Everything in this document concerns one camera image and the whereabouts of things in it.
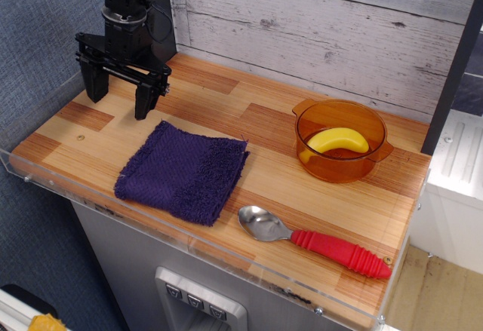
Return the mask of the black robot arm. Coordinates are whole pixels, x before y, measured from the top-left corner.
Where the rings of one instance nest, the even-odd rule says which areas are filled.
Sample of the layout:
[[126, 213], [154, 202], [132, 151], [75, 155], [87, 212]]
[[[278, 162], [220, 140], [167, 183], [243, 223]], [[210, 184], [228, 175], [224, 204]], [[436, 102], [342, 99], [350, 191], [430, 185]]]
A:
[[143, 120], [169, 91], [166, 62], [177, 52], [170, 0], [105, 0], [102, 16], [103, 35], [75, 36], [87, 95], [99, 102], [112, 76], [135, 84], [135, 118]]

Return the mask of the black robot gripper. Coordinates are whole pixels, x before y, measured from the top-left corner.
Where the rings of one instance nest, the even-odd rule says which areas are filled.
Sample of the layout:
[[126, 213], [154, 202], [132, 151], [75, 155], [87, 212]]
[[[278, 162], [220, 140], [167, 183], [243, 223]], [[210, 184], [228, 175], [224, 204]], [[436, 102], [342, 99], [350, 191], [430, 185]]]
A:
[[104, 29], [103, 35], [75, 35], [86, 93], [94, 103], [101, 101], [109, 91], [110, 75], [136, 84], [134, 116], [144, 120], [158, 97], [168, 93], [171, 69], [154, 54], [145, 25], [126, 29], [106, 22]]

